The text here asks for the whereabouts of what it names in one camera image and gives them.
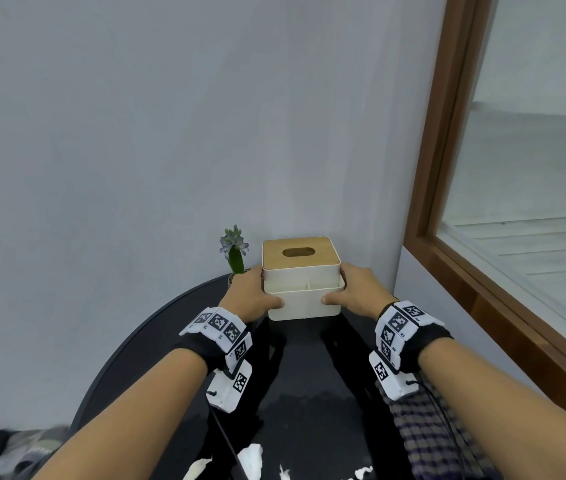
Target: black table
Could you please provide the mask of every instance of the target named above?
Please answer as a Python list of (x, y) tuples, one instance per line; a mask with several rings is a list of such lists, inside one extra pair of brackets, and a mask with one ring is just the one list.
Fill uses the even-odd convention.
[[(227, 275), (192, 288), (132, 332), (94, 379), (71, 432), (156, 364), (177, 341), (179, 331), (206, 306), (215, 306), (226, 290)], [(286, 322), (265, 317), (252, 334), (255, 343), (247, 360), (254, 371), (241, 403), (231, 415), (217, 414), (236, 452), (250, 443), (263, 446), (264, 480), (278, 479), (279, 465), (290, 469), (294, 480), (347, 479), (370, 464), (375, 478), (413, 478), (402, 438), (367, 362), (373, 322), (351, 314)], [(209, 416), (205, 390), (210, 380), (211, 375), (153, 479), (180, 480), (194, 460), (210, 456), (214, 461), (201, 480), (227, 478), (230, 469), (233, 478), (241, 478)]]

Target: wire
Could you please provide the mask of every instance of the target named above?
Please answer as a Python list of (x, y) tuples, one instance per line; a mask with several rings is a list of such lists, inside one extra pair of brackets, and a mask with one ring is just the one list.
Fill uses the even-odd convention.
[(225, 439), (225, 443), (227, 443), (227, 446), (229, 447), (230, 451), (232, 452), (232, 456), (234, 457), (234, 460), (236, 460), (236, 464), (239, 466), (239, 470), (241, 471), (241, 477), (242, 477), (241, 480), (249, 480), (248, 477), (247, 477), (247, 473), (245, 473), (245, 470), (243, 470), (243, 465), (241, 465), (241, 461), (239, 460), (239, 457), (236, 454), (236, 451), (234, 451), (234, 448), (232, 447), (232, 444), (230, 443), (230, 438), (227, 437), (227, 434), (225, 434), (225, 430), (223, 429), (223, 426), (221, 426), (221, 422), (219, 421), (218, 416), (216, 415), (216, 412), (214, 411), (214, 406), (212, 406), (212, 404), (210, 404), (209, 402), (207, 402), (207, 406), (209, 407), (209, 411), (212, 413), (212, 416), (216, 420), (216, 424), (218, 426), (218, 429), (221, 430), (221, 434), (223, 435), (223, 438)]
[(461, 467), (461, 478), (463, 480), (465, 480), (465, 464), (463, 463), (463, 454), (461, 453), (461, 447), (458, 445), (458, 441), (456, 441), (456, 434), (454, 432), (454, 429), (452, 428), (452, 424), (450, 423), (449, 418), (447, 417), (447, 413), (443, 409), (443, 406), (441, 406), (441, 403), (438, 401), (438, 399), (436, 398), (434, 393), (431, 391), (431, 389), (429, 387), (427, 387), (425, 385), (424, 382), (419, 381), (419, 380), (407, 381), (406, 382), (406, 384), (414, 384), (414, 383), (416, 383), (420, 386), (423, 386), (423, 389), (425, 390), (427, 395), (429, 395), (429, 398), (431, 400), (433, 400), (434, 407), (438, 407), (438, 409), (441, 411), (441, 416), (443, 416), (443, 419), (445, 420), (445, 423), (447, 424), (447, 429), (449, 430), (450, 435), (452, 435), (452, 439), (454, 440), (454, 445), (456, 446), (456, 456), (457, 456), (457, 459), (458, 459), (458, 463)]

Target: brown wooden frame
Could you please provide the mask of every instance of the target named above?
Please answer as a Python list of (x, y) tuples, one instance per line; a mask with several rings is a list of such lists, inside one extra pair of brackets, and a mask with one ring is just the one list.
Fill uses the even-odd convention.
[(436, 237), (494, 0), (447, 0), (405, 248), (566, 410), (566, 339)]

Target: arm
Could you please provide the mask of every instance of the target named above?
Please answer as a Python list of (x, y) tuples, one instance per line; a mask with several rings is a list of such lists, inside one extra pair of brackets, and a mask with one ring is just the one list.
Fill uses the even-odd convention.
[[(283, 303), (262, 291), (261, 267), (254, 267), (234, 277), (219, 306), (250, 322)], [(35, 480), (149, 478), (207, 372), (190, 350), (168, 353), (71, 437)]]
[[(347, 287), (324, 297), (378, 320), (398, 301), (370, 269), (343, 263)], [(506, 478), (566, 478), (566, 412), (453, 339), (425, 347), (418, 363)]]

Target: green stem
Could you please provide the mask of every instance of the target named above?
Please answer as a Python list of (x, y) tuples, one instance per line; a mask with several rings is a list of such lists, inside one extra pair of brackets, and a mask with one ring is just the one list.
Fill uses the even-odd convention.
[(230, 249), (230, 267), (234, 274), (241, 274), (245, 272), (245, 267), (243, 266), (243, 255), (236, 246), (232, 246), (232, 249)]

